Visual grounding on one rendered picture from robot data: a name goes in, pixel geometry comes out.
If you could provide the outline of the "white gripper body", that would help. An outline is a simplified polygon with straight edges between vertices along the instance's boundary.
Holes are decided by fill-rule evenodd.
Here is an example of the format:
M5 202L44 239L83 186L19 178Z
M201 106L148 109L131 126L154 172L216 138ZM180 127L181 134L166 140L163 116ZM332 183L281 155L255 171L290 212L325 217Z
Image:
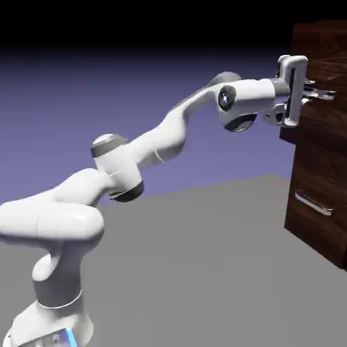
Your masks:
M277 61L276 78L289 88L289 96L281 102L283 117L281 127L296 127L299 124L304 99L308 58L306 56L282 55Z

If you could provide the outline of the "dark wood drawer front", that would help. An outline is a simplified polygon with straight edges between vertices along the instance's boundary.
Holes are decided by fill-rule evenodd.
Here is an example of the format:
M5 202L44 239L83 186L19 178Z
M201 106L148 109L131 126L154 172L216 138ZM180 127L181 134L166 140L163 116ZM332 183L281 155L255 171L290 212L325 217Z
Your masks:
M294 24L291 53L307 56L308 79L335 97L314 98L303 106L299 126L282 129L280 139L312 142L347 155L347 20Z
M324 216L295 198L295 191L333 208ZM315 145L295 148L285 228L347 272L347 157Z

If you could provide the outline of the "dark wood cabinet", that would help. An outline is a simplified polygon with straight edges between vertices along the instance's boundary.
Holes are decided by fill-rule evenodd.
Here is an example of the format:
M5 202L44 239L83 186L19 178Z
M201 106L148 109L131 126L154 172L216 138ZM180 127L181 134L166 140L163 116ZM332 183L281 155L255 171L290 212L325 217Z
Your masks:
M347 272L347 20L294 24L291 52L308 58L314 97L295 145L285 228Z

